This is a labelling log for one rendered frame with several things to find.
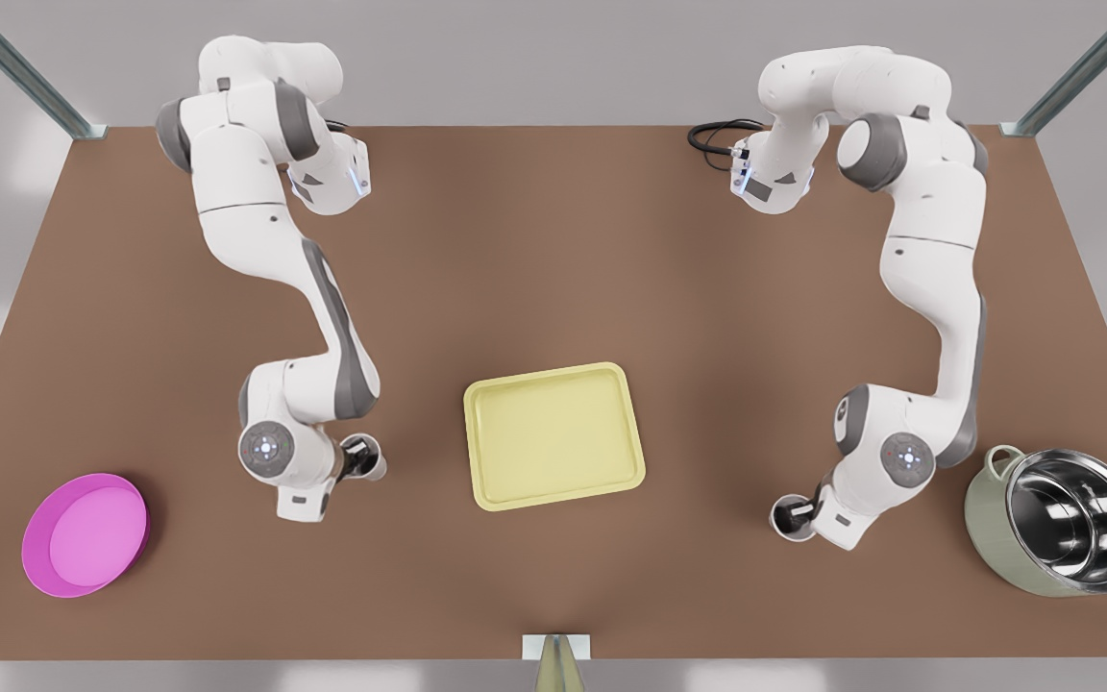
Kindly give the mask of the pink round bowl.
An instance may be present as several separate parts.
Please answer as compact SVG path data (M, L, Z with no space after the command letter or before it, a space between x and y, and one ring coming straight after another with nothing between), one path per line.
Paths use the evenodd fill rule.
M39 504L19 556L38 591L79 599L127 574L149 537L151 512L135 484L114 474L87 474Z

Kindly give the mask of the green steel-lined pot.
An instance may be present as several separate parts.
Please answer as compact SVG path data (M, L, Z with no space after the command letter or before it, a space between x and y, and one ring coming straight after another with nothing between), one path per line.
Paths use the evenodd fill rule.
M968 486L965 523L981 560L1051 599L1107 595L1107 464L1074 450L990 448Z

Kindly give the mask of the silver frame post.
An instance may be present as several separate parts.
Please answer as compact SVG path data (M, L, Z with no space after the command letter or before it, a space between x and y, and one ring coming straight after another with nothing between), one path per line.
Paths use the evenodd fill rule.
M579 662L589 658L589 634L523 636L523 660L537 662L534 692L587 692Z
M1107 30L1034 102L1027 113L999 124L1005 137L1036 137L1107 69Z
M71 140L104 140L108 133L105 124L87 122L79 111L62 96L56 87L39 73L25 56L0 34L0 70L19 90L35 102L39 109L53 118Z

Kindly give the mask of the yellow rectangular tray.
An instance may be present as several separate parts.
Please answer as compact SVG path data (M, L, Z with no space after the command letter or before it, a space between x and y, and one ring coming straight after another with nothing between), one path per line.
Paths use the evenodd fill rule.
M470 482L486 512L637 489L646 464L624 369L612 362L474 382Z

